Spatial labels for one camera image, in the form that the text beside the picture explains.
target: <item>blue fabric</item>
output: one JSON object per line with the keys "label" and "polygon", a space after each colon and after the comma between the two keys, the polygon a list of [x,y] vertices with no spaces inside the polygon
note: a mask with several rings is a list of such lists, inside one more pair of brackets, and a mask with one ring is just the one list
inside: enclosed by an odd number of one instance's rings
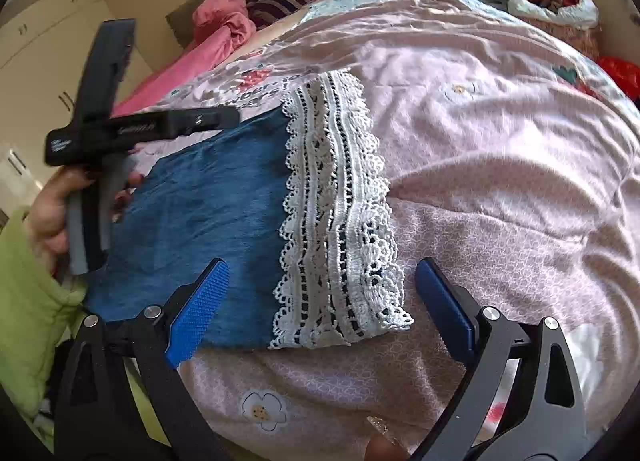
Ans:
{"label": "blue fabric", "polygon": [[113,226],[109,259],[88,278],[87,308],[107,321],[135,317],[220,257],[228,292],[203,343],[266,348],[280,307],[288,121],[279,107],[159,160]]}

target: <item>striped fabric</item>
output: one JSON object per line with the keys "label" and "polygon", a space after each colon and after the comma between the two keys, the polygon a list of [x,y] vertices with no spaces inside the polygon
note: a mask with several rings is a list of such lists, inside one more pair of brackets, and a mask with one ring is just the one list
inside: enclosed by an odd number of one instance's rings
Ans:
{"label": "striped fabric", "polygon": [[246,0],[249,19],[258,30],[271,26],[315,0]]}

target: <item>pink bedsheet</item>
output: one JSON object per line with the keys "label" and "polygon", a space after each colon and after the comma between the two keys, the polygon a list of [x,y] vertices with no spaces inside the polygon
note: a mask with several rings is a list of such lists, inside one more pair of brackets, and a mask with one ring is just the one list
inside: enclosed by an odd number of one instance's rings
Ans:
{"label": "pink bedsheet", "polygon": [[112,117],[129,115],[158,102],[169,91],[222,62],[254,33],[244,0],[205,0],[193,13],[193,38],[185,53],[149,76]]}

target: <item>door handle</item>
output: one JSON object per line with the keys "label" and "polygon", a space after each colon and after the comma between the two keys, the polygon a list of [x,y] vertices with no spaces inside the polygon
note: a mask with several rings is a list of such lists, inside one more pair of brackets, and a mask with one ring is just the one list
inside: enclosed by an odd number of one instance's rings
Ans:
{"label": "door handle", "polygon": [[62,94],[64,96],[66,96],[66,99],[69,100],[69,103],[73,106],[73,108],[76,108],[76,103],[71,99],[71,97],[69,96],[69,93],[67,93],[66,91],[62,91]]}
{"label": "door handle", "polygon": [[65,104],[66,110],[71,112],[71,109],[69,108],[68,105],[66,105],[65,99],[62,98],[62,96],[58,95],[58,98],[60,99],[60,101]]}

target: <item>metal screw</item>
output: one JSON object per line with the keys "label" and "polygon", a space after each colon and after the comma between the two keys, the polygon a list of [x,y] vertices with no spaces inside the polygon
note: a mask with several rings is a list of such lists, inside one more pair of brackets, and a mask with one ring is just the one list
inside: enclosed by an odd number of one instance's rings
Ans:
{"label": "metal screw", "polygon": [[545,318],[545,326],[549,329],[558,329],[560,325],[558,324],[558,320],[553,318],[552,316],[548,316]]}
{"label": "metal screw", "polygon": [[97,315],[89,315],[84,319],[83,323],[85,327],[93,327],[98,324],[98,317]]}
{"label": "metal screw", "polygon": [[491,306],[484,308],[482,314],[487,320],[498,320],[500,318],[500,312]]}
{"label": "metal screw", "polygon": [[147,318],[156,318],[161,313],[162,308],[160,306],[149,306],[145,308],[145,317]]}

